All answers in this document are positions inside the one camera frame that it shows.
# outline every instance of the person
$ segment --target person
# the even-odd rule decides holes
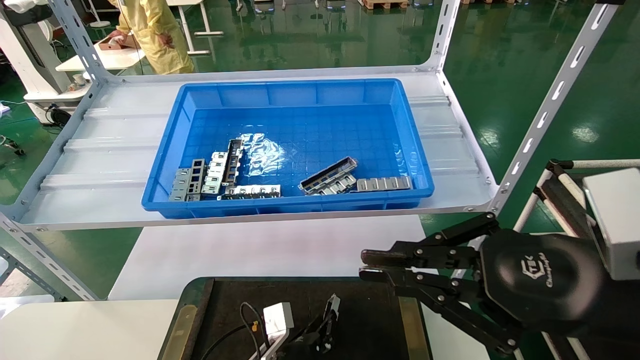
[[[120,10],[119,24],[109,38],[122,44],[133,30],[156,74],[194,71],[187,45],[166,0],[109,0]]]

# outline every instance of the white machine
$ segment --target white machine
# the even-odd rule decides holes
[[[70,91],[72,80],[64,72],[39,22],[52,15],[46,0],[6,0],[0,6],[0,49],[27,90],[24,100],[43,124],[51,123],[51,104],[72,113],[89,85]]]

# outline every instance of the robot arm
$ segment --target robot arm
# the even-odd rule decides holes
[[[481,248],[459,247],[487,235]],[[637,281],[613,281],[591,240],[501,229],[485,213],[389,251],[363,250],[360,278],[387,282],[488,348],[508,355],[524,331],[637,341]],[[419,272],[471,269],[473,280]],[[477,305],[491,320],[461,304]]]

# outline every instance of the plastic bin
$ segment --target plastic bin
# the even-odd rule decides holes
[[[175,171],[244,139],[236,185],[279,184],[273,199],[170,202]],[[300,181],[346,156],[357,178],[411,176],[412,190],[304,195]],[[414,208],[434,186],[404,88],[396,79],[183,85],[142,206],[166,218]]]

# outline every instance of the green epoxy floor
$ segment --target green epoxy floor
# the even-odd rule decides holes
[[[556,6],[552,0],[532,0],[514,6],[461,5],[445,73],[496,178],[505,173],[593,3],[569,0]],[[212,30],[222,30],[225,36],[194,37],[196,49],[213,50],[213,55],[194,58],[200,72],[422,63],[429,56],[440,11],[439,0],[433,6],[373,12],[352,0],[336,12],[298,1],[287,3],[284,12],[276,5],[268,15],[247,12],[245,3],[238,16],[235,2],[205,0],[205,4]],[[515,223],[549,158],[640,158],[639,8],[640,3],[628,1],[613,18],[500,214],[504,226]],[[190,8],[187,17],[192,32],[204,29],[199,8]],[[94,40],[103,36],[101,31],[90,34]],[[72,56],[73,50],[69,51],[61,57]],[[3,81],[0,99],[21,101],[24,89],[19,79]],[[20,121],[33,116],[28,107],[14,108],[0,119],[0,133],[18,141],[28,155],[17,158],[0,151],[0,198],[5,204],[16,199],[54,138],[36,120]],[[430,233],[469,216],[424,215],[422,222]],[[98,296],[106,297],[140,231],[67,231],[44,233],[41,239]],[[539,207],[525,231],[559,228]],[[76,298],[8,234],[0,234],[0,245]],[[13,287],[0,288],[0,294],[42,292],[25,284],[15,281]],[[540,339],[531,341],[537,347]]]

